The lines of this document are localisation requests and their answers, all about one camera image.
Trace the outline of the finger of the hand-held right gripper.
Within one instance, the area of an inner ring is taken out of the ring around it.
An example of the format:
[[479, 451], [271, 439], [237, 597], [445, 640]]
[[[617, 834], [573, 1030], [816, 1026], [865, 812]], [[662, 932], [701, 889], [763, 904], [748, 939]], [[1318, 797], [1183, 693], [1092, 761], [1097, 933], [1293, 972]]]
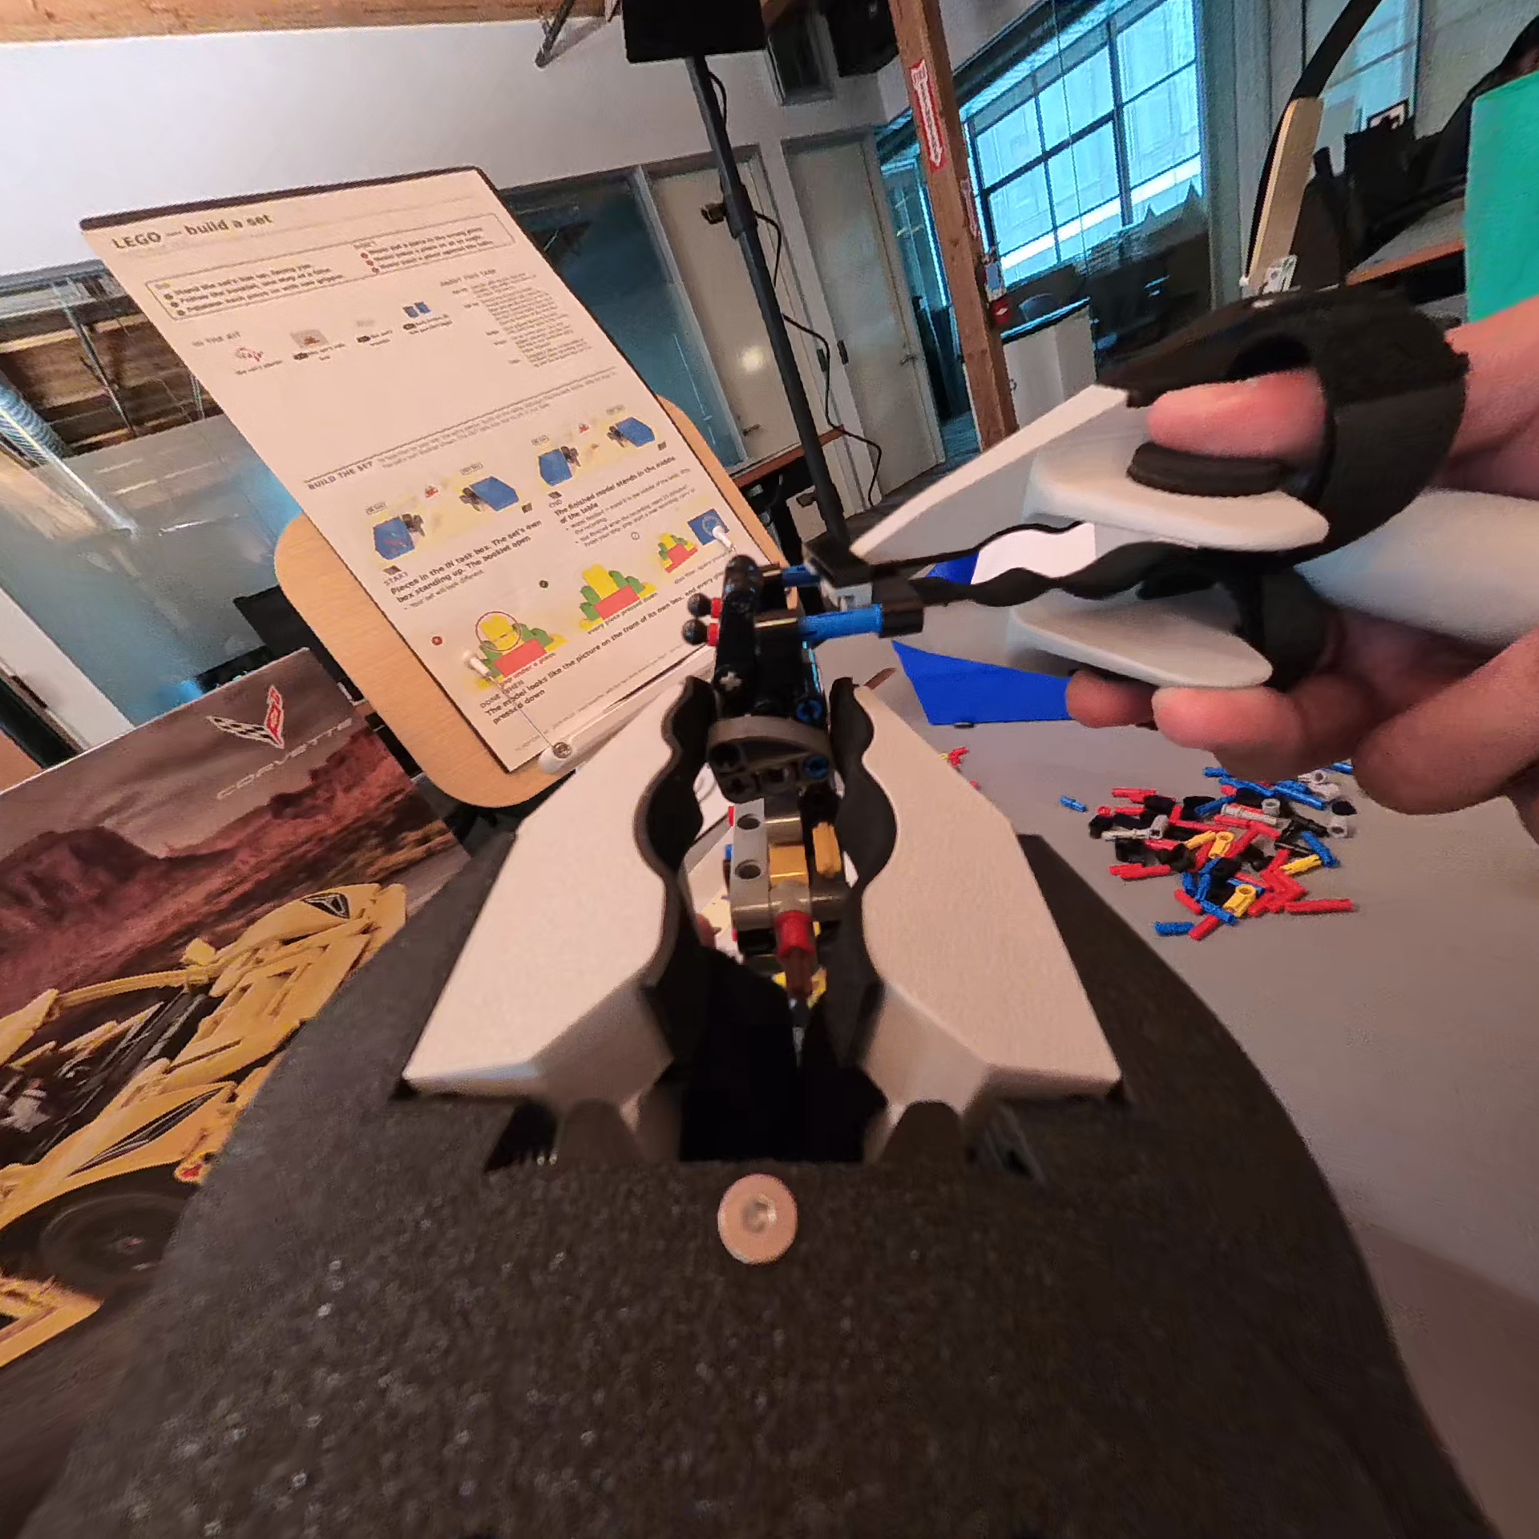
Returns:
[[852, 549], [871, 563], [940, 563], [975, 555], [991, 539], [1026, 526], [1118, 529], [1105, 516], [1036, 510], [1029, 501], [1029, 471], [1043, 451], [1125, 412], [1125, 391], [1089, 386], [1073, 394], [917, 493], [873, 532], [858, 537]]
[[1209, 589], [1254, 605], [1254, 566], [1241, 552], [1180, 543], [1108, 526], [1026, 526], [987, 542], [910, 581], [913, 602], [1008, 607], [1055, 594], [1105, 602], [1134, 597], [1175, 598]]

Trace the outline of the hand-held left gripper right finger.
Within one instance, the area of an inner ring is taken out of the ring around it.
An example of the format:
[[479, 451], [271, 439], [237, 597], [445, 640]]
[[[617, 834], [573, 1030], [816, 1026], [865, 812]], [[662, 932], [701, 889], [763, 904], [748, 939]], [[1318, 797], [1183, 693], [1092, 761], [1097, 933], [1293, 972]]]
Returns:
[[854, 883], [826, 1034], [878, 1095], [878, 1157], [916, 1105], [962, 1136], [1000, 1104], [1105, 1099], [1123, 1073], [1010, 823], [909, 721], [835, 683], [836, 839]]

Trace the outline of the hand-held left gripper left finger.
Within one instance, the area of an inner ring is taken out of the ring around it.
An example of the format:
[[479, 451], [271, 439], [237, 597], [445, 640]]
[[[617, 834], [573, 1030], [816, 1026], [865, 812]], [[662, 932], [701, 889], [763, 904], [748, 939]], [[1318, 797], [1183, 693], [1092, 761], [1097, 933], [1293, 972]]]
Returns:
[[646, 1157], [677, 1157], [682, 1072], [709, 967], [682, 865], [712, 693], [644, 705], [518, 828], [401, 1082], [527, 1099], [565, 1126], [605, 1105]]

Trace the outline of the black lego beam blue pins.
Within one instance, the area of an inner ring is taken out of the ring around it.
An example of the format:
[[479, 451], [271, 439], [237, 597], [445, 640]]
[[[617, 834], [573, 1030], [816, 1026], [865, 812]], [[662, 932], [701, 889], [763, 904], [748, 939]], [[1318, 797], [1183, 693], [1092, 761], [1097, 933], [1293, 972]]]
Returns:
[[[825, 578], [874, 582], [873, 605], [836, 611], [825, 601], [819, 584]], [[917, 584], [899, 565], [871, 563], [847, 539], [822, 532], [803, 546], [803, 562], [780, 569], [780, 584], [797, 595], [802, 618], [797, 634], [806, 646], [862, 636], [900, 637], [925, 624], [925, 605]]]

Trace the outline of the grey lego chassis assembly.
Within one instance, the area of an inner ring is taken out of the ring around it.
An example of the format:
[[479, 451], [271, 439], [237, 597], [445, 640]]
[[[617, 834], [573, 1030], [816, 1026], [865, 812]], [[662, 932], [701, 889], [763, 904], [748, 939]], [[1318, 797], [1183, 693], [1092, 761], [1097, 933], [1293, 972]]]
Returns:
[[734, 553], [716, 591], [692, 594], [683, 637], [711, 654], [714, 719], [702, 771], [727, 805], [721, 900], [711, 919], [737, 958], [780, 988], [805, 1027], [828, 990], [855, 889], [839, 842], [829, 705], [799, 568]]

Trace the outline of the pile of lego pins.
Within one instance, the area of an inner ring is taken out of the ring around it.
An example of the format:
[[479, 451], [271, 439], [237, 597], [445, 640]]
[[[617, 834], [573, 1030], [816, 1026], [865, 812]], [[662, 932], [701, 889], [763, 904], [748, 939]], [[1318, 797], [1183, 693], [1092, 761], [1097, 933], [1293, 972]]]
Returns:
[[1357, 773], [1342, 758], [1274, 780], [1212, 763], [1190, 795], [1117, 783], [1097, 800], [1060, 795], [1056, 803], [1099, 847], [1114, 883], [1163, 894], [1151, 933], [1199, 943], [1266, 919], [1358, 913], [1336, 889], [1336, 847], [1357, 834]]

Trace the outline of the dark lego set box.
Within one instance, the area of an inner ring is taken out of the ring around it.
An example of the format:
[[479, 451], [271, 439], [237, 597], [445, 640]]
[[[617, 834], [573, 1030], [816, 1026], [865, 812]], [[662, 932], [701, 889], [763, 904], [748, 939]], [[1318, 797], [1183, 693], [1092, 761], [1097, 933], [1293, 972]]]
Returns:
[[1, 1362], [146, 1283], [292, 1039], [466, 865], [299, 650], [3, 792]]

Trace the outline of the person's right hand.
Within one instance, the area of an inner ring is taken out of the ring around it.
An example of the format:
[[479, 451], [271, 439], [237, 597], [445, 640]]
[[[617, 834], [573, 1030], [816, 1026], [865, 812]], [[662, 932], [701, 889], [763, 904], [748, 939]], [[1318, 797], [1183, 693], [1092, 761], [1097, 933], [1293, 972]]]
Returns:
[[[1448, 332], [1466, 402], [1435, 482], [1536, 500], [1537, 297]], [[1089, 669], [1066, 685], [1072, 721], [1141, 727], [1274, 782], [1351, 758], [1362, 790], [1407, 818], [1507, 797], [1537, 835], [1537, 639], [1472, 647], [1339, 611], [1320, 667], [1292, 691], [1154, 689]]]

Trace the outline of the white cabinet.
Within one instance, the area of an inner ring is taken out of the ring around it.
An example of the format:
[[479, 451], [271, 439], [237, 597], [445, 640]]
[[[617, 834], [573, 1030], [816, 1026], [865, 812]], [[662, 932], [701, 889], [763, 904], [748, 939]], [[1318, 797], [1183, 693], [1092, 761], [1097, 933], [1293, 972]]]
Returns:
[[1014, 328], [1001, 339], [1018, 428], [1095, 383], [1089, 308], [1068, 306]]

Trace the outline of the blue plastic bin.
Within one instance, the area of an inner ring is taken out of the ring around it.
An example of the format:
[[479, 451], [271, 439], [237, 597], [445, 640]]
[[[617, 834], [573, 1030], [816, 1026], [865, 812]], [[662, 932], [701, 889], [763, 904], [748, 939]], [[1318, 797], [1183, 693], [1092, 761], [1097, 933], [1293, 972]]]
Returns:
[[1068, 721], [1069, 665], [1023, 640], [1007, 607], [930, 607], [920, 633], [893, 646], [936, 727]]

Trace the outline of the teal felt bag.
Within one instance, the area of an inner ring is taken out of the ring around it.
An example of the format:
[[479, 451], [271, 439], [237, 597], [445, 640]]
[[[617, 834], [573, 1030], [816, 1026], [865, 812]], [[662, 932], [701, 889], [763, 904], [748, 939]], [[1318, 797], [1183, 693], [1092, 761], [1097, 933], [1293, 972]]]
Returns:
[[1465, 191], [1466, 318], [1537, 295], [1537, 73], [1471, 110]]

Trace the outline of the curved black and wood stand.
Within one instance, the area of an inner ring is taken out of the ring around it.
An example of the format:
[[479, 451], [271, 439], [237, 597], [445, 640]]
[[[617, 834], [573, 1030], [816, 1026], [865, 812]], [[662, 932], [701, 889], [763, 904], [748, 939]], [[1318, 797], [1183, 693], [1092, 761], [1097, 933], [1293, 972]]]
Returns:
[[1322, 97], [1377, 1], [1349, 1], [1303, 60], [1297, 84], [1268, 146], [1244, 260], [1241, 297], [1277, 295], [1292, 286], [1297, 267], [1297, 224], [1303, 193], [1315, 175]]

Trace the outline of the grid pane window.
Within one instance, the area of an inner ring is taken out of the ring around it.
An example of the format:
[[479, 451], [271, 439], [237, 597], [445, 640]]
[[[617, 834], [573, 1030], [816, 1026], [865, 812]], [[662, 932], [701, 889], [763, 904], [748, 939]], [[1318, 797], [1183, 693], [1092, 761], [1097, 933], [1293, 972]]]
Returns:
[[985, 250], [1008, 284], [1205, 214], [1196, 3], [1049, 3], [1046, 21], [961, 108]]

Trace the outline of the red and white sign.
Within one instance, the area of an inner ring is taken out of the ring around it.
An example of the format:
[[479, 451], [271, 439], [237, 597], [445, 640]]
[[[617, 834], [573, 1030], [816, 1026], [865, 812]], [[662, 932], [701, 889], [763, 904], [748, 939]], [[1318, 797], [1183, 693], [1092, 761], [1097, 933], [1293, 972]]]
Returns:
[[910, 95], [913, 128], [920, 144], [922, 159], [927, 173], [939, 173], [948, 167], [948, 139], [936, 81], [932, 62], [920, 56], [906, 66], [907, 95]]

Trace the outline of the black square panel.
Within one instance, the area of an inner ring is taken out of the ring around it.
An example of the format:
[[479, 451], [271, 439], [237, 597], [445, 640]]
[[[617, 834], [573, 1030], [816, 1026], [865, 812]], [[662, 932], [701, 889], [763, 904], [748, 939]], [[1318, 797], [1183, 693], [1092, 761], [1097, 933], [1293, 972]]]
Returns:
[[633, 65], [753, 53], [766, 46], [760, 1], [621, 1]]

